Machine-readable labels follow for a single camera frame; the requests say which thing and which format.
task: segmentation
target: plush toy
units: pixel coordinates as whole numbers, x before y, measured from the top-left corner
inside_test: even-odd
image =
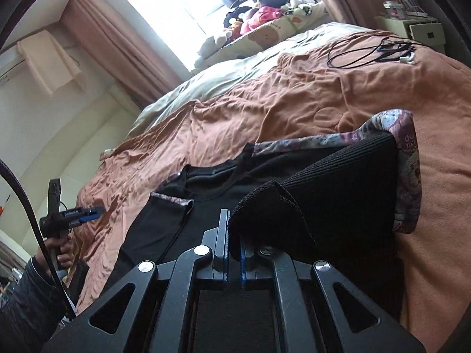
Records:
[[[318,0],[289,0],[281,7],[284,14],[294,16],[309,16],[312,9],[318,4]]]
[[[269,22],[283,16],[281,9],[263,6],[247,21],[242,24],[240,33],[242,35],[254,30],[265,22]]]
[[[252,8],[252,9],[246,11],[246,12],[242,15],[242,22],[247,22],[247,21],[250,20],[250,19],[253,17],[253,15],[254,15],[255,13],[257,13],[257,12],[258,12],[258,8]]]
[[[240,34],[241,27],[242,27],[242,23],[240,21],[234,21],[231,24],[231,26],[229,27],[229,30],[232,33],[232,35],[229,38],[229,42],[237,40],[241,36]]]
[[[195,61],[195,68],[199,68],[204,64],[204,60],[216,53],[232,36],[232,31],[224,28],[223,31],[217,35],[208,37],[204,40],[198,51],[199,57]]]

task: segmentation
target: hand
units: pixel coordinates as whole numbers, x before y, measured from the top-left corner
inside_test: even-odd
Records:
[[[63,239],[56,239],[56,238],[49,238],[44,240],[44,244],[46,244],[46,249],[49,251],[51,248],[59,247],[61,254],[57,256],[57,260],[64,268],[72,267],[74,263],[74,255],[72,253],[72,248],[74,246],[74,236],[69,233],[66,238]],[[38,265],[43,269],[44,273],[51,277],[51,272],[49,270],[48,264],[46,263],[46,259],[42,254],[41,249],[38,247],[38,250],[35,255],[36,262]]]

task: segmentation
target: metal clamp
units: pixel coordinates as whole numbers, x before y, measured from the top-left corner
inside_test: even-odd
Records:
[[[241,241],[242,284],[270,289],[281,353],[425,353],[423,345],[326,261]]]
[[[192,344],[199,290],[221,290],[228,278],[229,211],[202,245],[176,261],[143,261],[43,347],[43,353],[186,352]]]

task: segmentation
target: hanging towel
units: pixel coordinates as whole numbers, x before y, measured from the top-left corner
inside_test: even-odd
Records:
[[[17,46],[45,94],[52,96],[54,91],[72,80],[85,89],[82,71],[48,31],[18,41]]]

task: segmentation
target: silver bolt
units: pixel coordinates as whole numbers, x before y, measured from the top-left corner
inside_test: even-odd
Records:
[[[143,261],[142,263],[139,263],[139,265],[137,266],[137,268],[141,272],[149,272],[152,270],[153,267],[154,267],[154,263],[152,263],[152,261]]]
[[[273,254],[273,252],[274,252],[273,247],[270,247],[270,246],[264,246],[260,250],[260,253],[264,254],[265,256],[270,256],[271,254]]]
[[[194,252],[199,256],[204,256],[205,254],[209,253],[209,247],[207,246],[197,246],[194,249]]]
[[[330,269],[330,264],[327,261],[318,261],[314,267],[321,272],[327,272]]]

